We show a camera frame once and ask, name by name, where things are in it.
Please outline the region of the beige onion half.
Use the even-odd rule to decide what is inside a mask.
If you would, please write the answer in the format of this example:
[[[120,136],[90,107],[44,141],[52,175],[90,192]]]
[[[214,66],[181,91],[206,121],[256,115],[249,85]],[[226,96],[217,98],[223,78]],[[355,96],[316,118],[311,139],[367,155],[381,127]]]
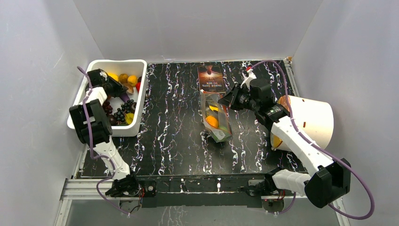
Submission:
[[[130,84],[128,84],[128,83],[124,83],[123,86],[127,89],[126,92],[127,92],[129,95],[134,94],[134,88],[133,88],[132,85],[130,85]]]

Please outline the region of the orange fruit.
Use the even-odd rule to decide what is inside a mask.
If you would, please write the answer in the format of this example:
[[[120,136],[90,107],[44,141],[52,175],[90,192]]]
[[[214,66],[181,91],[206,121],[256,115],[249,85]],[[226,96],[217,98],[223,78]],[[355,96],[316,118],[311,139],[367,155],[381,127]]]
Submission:
[[[219,121],[216,117],[209,115],[206,117],[206,122],[213,128],[219,128]]]

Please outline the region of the clear zip top bag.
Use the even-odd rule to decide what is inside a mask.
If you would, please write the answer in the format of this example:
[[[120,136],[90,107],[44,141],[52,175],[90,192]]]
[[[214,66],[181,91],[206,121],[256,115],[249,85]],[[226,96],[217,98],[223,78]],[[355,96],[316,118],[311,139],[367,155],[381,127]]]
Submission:
[[[231,134],[231,126],[228,120],[228,114],[227,114],[227,108],[223,105],[218,104],[218,100],[222,98],[222,94],[220,93],[214,93],[214,92],[205,92],[203,90],[200,90],[200,109],[201,109],[201,114],[203,118],[203,124],[205,126],[206,131],[208,134],[213,138],[213,140],[217,143],[220,142],[225,142],[229,140],[230,137],[226,137],[225,139],[219,139],[218,136],[215,134],[218,128],[213,128],[206,122],[206,117],[209,115],[212,115],[216,117],[219,121],[219,127],[220,126],[226,126],[229,127]],[[212,110],[209,109],[209,106],[215,106],[218,107],[218,112],[213,112]]]

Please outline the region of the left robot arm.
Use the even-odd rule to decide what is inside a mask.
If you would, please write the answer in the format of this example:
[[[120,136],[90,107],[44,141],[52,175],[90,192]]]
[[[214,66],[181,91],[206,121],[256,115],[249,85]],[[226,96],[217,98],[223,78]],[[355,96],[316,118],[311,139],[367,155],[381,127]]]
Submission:
[[[78,70],[88,83],[82,101],[69,108],[77,137],[88,145],[90,157],[103,160],[110,171],[113,183],[107,196],[137,196],[141,184],[112,140],[112,125],[126,123],[126,114],[119,110],[113,115],[109,99],[125,95],[128,89],[102,69]]]

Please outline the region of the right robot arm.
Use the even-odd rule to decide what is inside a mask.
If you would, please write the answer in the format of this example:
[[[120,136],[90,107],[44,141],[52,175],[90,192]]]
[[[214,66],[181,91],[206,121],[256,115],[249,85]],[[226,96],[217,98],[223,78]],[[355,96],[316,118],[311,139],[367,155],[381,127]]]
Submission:
[[[249,185],[251,196],[277,195],[282,190],[306,195],[318,208],[323,208],[350,191],[351,173],[345,167],[349,162],[342,158],[333,160],[318,150],[314,141],[305,141],[294,129],[290,112],[271,98],[271,85],[254,79],[250,85],[235,84],[218,103],[232,110],[247,109],[270,132],[277,135],[291,152],[305,165],[306,173],[277,167],[265,174],[263,182]]]

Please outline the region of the green round fruit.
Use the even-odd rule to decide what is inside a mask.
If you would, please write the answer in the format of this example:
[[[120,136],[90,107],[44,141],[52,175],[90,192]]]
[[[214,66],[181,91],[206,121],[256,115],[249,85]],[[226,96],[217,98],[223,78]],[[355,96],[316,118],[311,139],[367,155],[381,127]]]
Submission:
[[[219,139],[225,139],[226,137],[230,137],[231,136],[231,131],[229,129],[229,127],[226,126],[220,126],[216,133],[215,133]]]

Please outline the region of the yellow pear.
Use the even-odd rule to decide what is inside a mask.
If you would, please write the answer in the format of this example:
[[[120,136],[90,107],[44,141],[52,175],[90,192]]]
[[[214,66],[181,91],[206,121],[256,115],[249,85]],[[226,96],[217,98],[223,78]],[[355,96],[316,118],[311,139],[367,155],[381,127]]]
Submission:
[[[218,110],[219,110],[218,107],[211,106],[211,105],[209,106],[209,109],[212,110],[213,112],[216,112],[216,113],[217,113]]]

